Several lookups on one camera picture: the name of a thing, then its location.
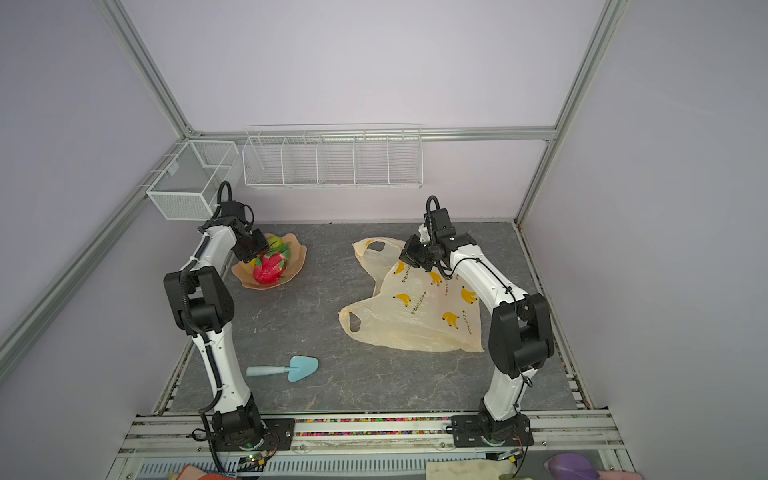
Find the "pink wavy fruit plate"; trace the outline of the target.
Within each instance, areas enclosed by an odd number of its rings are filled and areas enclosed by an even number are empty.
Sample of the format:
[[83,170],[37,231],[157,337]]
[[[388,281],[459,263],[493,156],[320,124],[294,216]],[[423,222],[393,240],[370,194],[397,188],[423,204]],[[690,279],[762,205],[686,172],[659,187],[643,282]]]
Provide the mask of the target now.
[[267,290],[291,281],[303,268],[307,247],[294,233],[267,235],[269,249],[249,262],[238,261],[231,272],[251,290]]

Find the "pink dragon fruit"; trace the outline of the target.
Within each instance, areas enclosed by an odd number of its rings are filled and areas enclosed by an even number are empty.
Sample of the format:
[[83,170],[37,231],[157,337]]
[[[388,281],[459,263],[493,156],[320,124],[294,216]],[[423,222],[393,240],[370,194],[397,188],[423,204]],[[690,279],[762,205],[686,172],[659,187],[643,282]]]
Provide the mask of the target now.
[[277,283],[287,269],[291,252],[289,248],[280,251],[269,251],[254,258],[249,265],[252,267],[253,279],[261,285]]

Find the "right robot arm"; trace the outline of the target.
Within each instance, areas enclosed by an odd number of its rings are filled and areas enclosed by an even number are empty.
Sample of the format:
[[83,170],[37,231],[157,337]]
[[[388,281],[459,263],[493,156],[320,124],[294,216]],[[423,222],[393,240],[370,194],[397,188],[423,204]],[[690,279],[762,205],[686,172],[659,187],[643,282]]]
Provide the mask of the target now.
[[428,197],[419,232],[405,243],[404,263],[445,280],[458,277],[467,296],[491,314],[488,351],[494,364],[490,386],[474,415],[454,415],[446,431],[457,448],[512,447],[534,444],[530,419],[520,403],[533,377],[555,353],[550,306],[546,298],[513,284],[492,264],[476,240],[459,234],[448,211]]

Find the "banana print plastic bag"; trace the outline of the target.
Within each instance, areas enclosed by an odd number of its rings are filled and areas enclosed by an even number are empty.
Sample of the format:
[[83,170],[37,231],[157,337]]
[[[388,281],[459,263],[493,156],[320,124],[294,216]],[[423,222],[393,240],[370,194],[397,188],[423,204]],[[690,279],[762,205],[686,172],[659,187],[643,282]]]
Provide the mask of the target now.
[[352,339],[398,350],[482,353],[481,302],[461,278],[444,279],[399,259],[402,240],[373,237],[353,244],[375,281],[371,297],[344,307],[339,322]]

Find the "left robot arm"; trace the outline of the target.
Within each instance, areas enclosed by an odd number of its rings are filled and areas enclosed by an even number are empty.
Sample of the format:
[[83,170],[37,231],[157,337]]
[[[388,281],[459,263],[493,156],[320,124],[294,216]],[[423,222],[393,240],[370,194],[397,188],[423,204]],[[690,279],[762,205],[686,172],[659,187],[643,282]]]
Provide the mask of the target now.
[[198,410],[203,427],[192,433],[210,449],[255,450],[266,427],[239,366],[231,322],[235,302],[222,275],[228,258],[247,263],[266,253],[269,242],[253,227],[250,206],[233,198],[222,182],[211,217],[198,228],[201,240],[180,270],[168,273],[163,286],[176,325],[200,353],[212,399]]

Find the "green apple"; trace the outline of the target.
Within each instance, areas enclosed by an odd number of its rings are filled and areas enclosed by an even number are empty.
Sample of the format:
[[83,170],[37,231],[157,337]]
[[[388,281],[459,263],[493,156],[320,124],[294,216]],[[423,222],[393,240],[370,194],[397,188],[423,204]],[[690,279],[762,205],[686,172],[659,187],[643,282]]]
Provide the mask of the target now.
[[284,245],[284,240],[279,236],[270,236],[267,238],[270,251],[280,251]]

